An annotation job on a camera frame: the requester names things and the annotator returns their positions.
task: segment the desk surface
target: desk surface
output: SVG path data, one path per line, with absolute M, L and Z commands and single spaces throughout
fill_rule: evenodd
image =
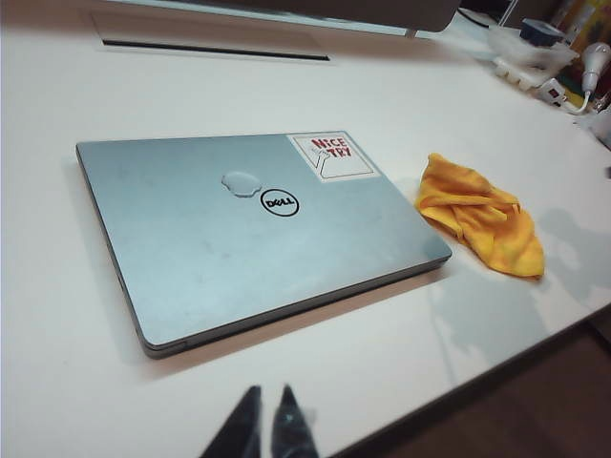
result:
M 315 412 L 329 455 L 611 301 L 611 153 L 454 48 L 462 23 L 436 41 L 308 29 L 331 61 L 304 63 L 104 51 L 83 11 L 125 7 L 3 6 L 7 456 L 198 456 L 254 384 L 266 456 L 284 383 Z M 408 199 L 431 151 L 517 194 L 544 245 L 544 279 L 489 271 L 449 240 L 454 256 L 436 272 L 147 359 L 75 143 L 337 129 Z

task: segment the nice try sticker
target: nice try sticker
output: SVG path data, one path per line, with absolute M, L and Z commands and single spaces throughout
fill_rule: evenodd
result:
M 322 182 L 380 176 L 343 132 L 296 134 L 288 138 Z

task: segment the yellow cloth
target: yellow cloth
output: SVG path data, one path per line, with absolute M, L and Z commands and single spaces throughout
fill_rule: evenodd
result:
M 530 215 L 515 196 L 475 170 L 431 154 L 415 206 L 494 270 L 518 277 L 543 275 L 543 249 Z

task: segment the laptop lid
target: laptop lid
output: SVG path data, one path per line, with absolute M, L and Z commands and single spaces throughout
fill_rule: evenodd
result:
M 404 279 L 451 255 L 345 132 L 76 149 L 152 357 Z

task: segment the floor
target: floor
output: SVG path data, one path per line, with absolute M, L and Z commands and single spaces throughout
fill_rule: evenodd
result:
M 611 457 L 611 345 L 584 323 L 340 456 Z

